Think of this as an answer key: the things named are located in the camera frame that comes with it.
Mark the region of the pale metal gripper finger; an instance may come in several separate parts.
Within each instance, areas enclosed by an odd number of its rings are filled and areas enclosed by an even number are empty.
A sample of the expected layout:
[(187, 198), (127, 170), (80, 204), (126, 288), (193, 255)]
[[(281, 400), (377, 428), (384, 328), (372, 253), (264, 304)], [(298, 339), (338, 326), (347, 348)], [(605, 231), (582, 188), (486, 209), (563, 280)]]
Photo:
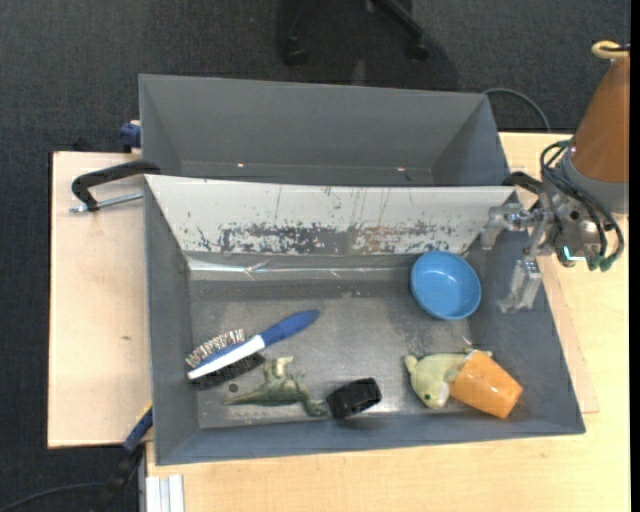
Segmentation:
[(498, 302), (502, 313), (515, 313), (533, 307), (540, 285), (542, 273), (535, 259), (517, 260), (511, 276), (509, 293)]
[(488, 221), (480, 233), (482, 248), (493, 248), (503, 232), (524, 231), (531, 221), (531, 212), (520, 203), (505, 203), (489, 209)]

